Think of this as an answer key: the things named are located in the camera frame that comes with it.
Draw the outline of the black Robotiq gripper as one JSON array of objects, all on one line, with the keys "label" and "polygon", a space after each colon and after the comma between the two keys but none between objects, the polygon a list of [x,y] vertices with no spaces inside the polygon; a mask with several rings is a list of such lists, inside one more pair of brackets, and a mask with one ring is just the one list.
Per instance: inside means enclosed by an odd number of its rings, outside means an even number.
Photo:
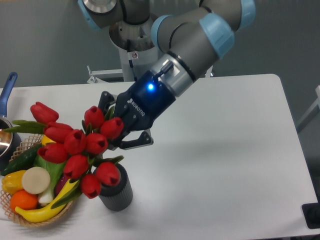
[{"label": "black Robotiq gripper", "polygon": [[[121,118],[125,131],[118,138],[111,140],[108,150],[131,150],[150,146],[154,143],[151,130],[155,119],[161,115],[176,97],[160,81],[153,79],[154,74],[147,71],[139,80],[123,93],[112,94],[103,91],[100,95],[98,108],[104,115],[111,106],[115,106],[113,116]],[[132,131],[140,131],[138,138],[124,140]]]}]

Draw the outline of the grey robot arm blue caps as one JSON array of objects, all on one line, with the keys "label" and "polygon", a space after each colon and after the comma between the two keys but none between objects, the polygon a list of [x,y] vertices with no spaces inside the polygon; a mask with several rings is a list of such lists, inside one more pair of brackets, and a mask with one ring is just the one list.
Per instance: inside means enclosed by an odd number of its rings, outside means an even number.
[{"label": "grey robot arm blue caps", "polygon": [[235,32],[256,17],[252,0],[201,0],[179,16],[155,16],[148,0],[80,0],[78,6],[95,30],[109,29],[118,49],[119,75],[131,82],[113,96],[103,92],[99,107],[124,128],[109,144],[127,150],[153,143],[150,129],[180,95],[234,45]]}]

